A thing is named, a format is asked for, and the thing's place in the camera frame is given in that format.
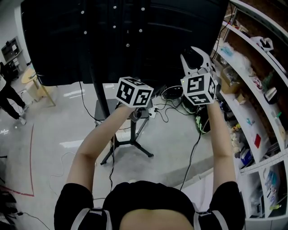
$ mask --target black t-shirt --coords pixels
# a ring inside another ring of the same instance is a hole
[[[55,230],[118,230],[124,215],[136,209],[180,212],[195,230],[242,230],[245,221],[244,204],[236,182],[218,187],[207,212],[195,212],[193,203],[178,189],[138,181],[117,185],[102,208],[93,207],[93,196],[87,188],[66,184],[56,204],[54,226]]]

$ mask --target gray floor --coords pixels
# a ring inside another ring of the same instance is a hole
[[[17,92],[24,89],[20,79],[13,82],[13,87]],[[97,100],[94,87],[93,85],[82,87],[86,107],[91,114],[94,114]],[[109,90],[112,97],[114,89]],[[62,174],[61,156],[69,151],[76,153],[82,140],[95,127],[93,119],[83,107],[79,83],[55,88],[52,98],[56,107],[52,107],[47,98],[33,103],[23,115],[27,119],[25,126],[0,110],[0,155],[8,155],[7,160],[0,159],[0,177],[6,180],[5,185],[2,182],[0,185],[16,191],[13,194],[19,211],[37,216],[51,230],[54,229],[53,214],[58,197],[50,189],[49,181],[53,190],[59,194],[74,155],[66,154],[63,157],[62,177],[50,177],[50,175]],[[31,100],[25,91],[23,99],[26,102]],[[160,97],[154,102],[163,103]],[[16,104],[13,106],[18,111],[18,106]],[[168,123],[164,123],[159,114],[155,119],[150,119],[138,139],[144,148],[154,154],[153,158],[148,158],[133,146],[122,146],[117,149],[112,176],[113,186],[131,179],[160,182],[168,186],[176,186],[182,182],[189,163],[189,155],[198,139],[198,132],[193,116],[184,116],[175,110],[168,110],[167,115]],[[129,121],[123,124],[123,128],[129,126]],[[117,137],[119,140],[128,140],[130,130],[118,131]],[[108,159],[106,165],[100,166],[107,152],[108,147],[97,160],[94,198],[106,197],[110,191],[108,177],[112,159]],[[210,136],[205,134],[195,151],[193,167],[188,177],[191,178],[211,168],[211,156]],[[103,200],[94,202],[95,206],[101,206],[102,203]],[[41,223],[27,216],[18,217],[18,227],[31,230],[44,229]]]

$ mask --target black monitor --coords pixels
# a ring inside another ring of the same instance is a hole
[[[43,85],[184,77],[180,54],[211,54],[228,0],[25,0],[27,49]]]

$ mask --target black pants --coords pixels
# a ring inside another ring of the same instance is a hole
[[[10,105],[9,101],[7,100],[8,98],[15,101],[17,105],[21,106],[22,108],[25,107],[24,101],[22,101],[16,91],[8,83],[6,83],[4,88],[0,91],[0,107],[14,119],[19,119],[19,113],[17,113],[12,105]]]

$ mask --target person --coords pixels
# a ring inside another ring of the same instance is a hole
[[[11,87],[9,80],[9,72],[5,69],[5,66],[0,62],[0,107],[5,110],[11,117],[17,119],[22,125],[26,124],[26,120],[15,111],[15,109],[10,105],[8,98],[12,99],[22,107],[23,111],[29,107],[20,98],[16,91]]]
[[[124,105],[117,108],[80,145],[55,207],[55,230],[242,230],[244,204],[236,183],[230,134],[218,102],[207,105],[214,179],[206,212],[196,212],[182,191],[148,181],[121,183],[108,194],[102,208],[94,208],[95,161],[133,110]]]

